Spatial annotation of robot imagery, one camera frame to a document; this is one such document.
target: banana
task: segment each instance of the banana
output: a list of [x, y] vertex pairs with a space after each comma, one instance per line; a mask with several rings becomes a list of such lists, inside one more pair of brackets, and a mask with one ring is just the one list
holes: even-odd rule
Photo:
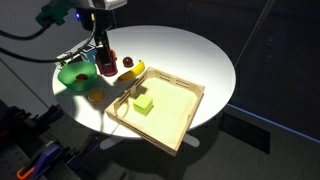
[[133, 67], [131, 70], [123, 73], [118, 77], [118, 80], [123, 81], [123, 80], [128, 80], [135, 78], [139, 74], [141, 74], [144, 71], [144, 62], [139, 60], [139, 64], [137, 64], [135, 67]]

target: orange clamp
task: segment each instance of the orange clamp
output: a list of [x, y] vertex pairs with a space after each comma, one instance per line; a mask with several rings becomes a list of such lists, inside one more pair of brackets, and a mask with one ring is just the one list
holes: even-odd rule
[[23, 170], [23, 168], [21, 168], [21, 169], [17, 172], [17, 178], [18, 178], [19, 180], [27, 180], [27, 179], [30, 177], [31, 173], [34, 171], [34, 167], [33, 167], [33, 168], [31, 168], [29, 171], [27, 171], [26, 173], [24, 173], [24, 174], [21, 175], [21, 171]]

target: green cup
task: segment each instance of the green cup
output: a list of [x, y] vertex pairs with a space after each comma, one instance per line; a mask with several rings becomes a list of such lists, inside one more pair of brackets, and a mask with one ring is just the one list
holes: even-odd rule
[[[86, 80], [77, 80], [79, 75], [85, 75]], [[64, 67], [58, 74], [59, 81], [68, 89], [83, 92], [91, 89], [97, 81], [96, 66], [90, 62], [76, 62]]]

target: yellow-green cube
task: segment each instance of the yellow-green cube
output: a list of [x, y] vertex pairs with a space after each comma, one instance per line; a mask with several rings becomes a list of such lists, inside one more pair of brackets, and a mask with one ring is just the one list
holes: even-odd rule
[[153, 100], [149, 96], [140, 94], [139, 97], [134, 100], [133, 107], [138, 113], [147, 116], [153, 108]]

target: cable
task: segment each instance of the cable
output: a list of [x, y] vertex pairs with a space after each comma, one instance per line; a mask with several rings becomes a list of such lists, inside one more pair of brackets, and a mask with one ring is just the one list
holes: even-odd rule
[[75, 51], [74, 53], [72, 53], [70, 55], [67, 55], [67, 56], [65, 56], [65, 57], [63, 57], [61, 59], [57, 58], [57, 59], [43, 60], [43, 59], [29, 58], [29, 57], [21, 56], [19, 54], [15, 54], [15, 53], [10, 52], [10, 51], [8, 51], [6, 49], [3, 49], [1, 47], [0, 47], [0, 52], [3, 53], [3, 54], [6, 54], [8, 56], [17, 58], [18, 60], [23, 60], [23, 61], [27, 61], [27, 62], [33, 62], [33, 63], [55, 63], [55, 62], [60, 62], [60, 61], [64, 61], [64, 60], [70, 59], [74, 55], [79, 54], [90, 43], [90, 41], [94, 37], [95, 32], [96, 32], [96, 20], [95, 20], [95, 16], [94, 16], [93, 13], [91, 14], [91, 18], [92, 18], [92, 21], [93, 21], [93, 30], [91, 32], [90, 37], [87, 39], [87, 41], [80, 48], [78, 48], [77, 51]]
[[28, 41], [28, 40], [31, 40], [31, 39], [34, 39], [38, 36], [40, 36], [41, 34], [43, 34], [48, 28], [50, 27], [50, 25], [48, 26], [44, 26], [42, 27], [38, 32], [30, 35], [30, 36], [16, 36], [16, 35], [13, 35], [13, 34], [9, 34], [7, 32], [4, 32], [2, 30], [0, 30], [0, 36], [4, 36], [6, 38], [10, 38], [10, 39], [14, 39], [14, 40], [20, 40], [20, 41]]
[[275, 4], [275, 2], [276, 2], [276, 0], [268, 0], [268, 2], [266, 2], [265, 6], [263, 7], [255, 25], [254, 25], [254, 27], [252, 28], [252, 31], [249, 35], [249, 38], [247, 39], [245, 45], [243, 46], [243, 48], [240, 52], [240, 55], [239, 55], [237, 61], [234, 63], [234, 67], [237, 67], [237, 65], [239, 64], [240, 59], [242, 58], [243, 54], [247, 51], [247, 47], [251, 43], [253, 37], [256, 35], [257, 31], [261, 28], [264, 21], [266, 20], [266, 18], [269, 15], [271, 8]]

